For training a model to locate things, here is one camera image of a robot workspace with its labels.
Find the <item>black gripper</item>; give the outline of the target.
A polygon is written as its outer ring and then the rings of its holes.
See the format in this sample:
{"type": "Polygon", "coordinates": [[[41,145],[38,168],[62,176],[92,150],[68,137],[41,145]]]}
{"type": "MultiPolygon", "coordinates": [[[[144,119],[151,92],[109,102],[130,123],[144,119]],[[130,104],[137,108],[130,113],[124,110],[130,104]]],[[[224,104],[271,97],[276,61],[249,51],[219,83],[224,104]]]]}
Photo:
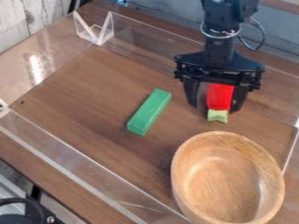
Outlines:
{"type": "Polygon", "coordinates": [[[260,89],[263,72],[267,67],[259,62],[232,53],[231,62],[213,60],[204,52],[176,55],[175,78],[183,83],[188,103],[197,107],[197,91],[203,82],[233,86],[229,113],[240,111],[248,91],[260,89]]]}

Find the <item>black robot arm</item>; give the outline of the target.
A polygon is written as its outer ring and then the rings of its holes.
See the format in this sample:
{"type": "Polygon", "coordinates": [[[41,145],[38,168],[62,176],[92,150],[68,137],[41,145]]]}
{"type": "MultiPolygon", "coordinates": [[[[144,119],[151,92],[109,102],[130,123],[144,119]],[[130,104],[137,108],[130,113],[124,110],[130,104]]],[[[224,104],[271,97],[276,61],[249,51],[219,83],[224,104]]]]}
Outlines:
{"type": "Polygon", "coordinates": [[[197,92],[203,82],[233,87],[228,112],[240,111],[248,93],[260,89],[261,75],[267,66],[243,57],[235,48],[235,40],[256,51],[263,45],[264,29],[252,18],[259,0],[200,0],[204,20],[200,32],[204,35],[204,50],[173,57],[175,78],[183,83],[188,103],[197,107],[197,92]],[[261,43],[252,48],[239,36],[240,24],[249,22],[261,32],[261,43]]]}

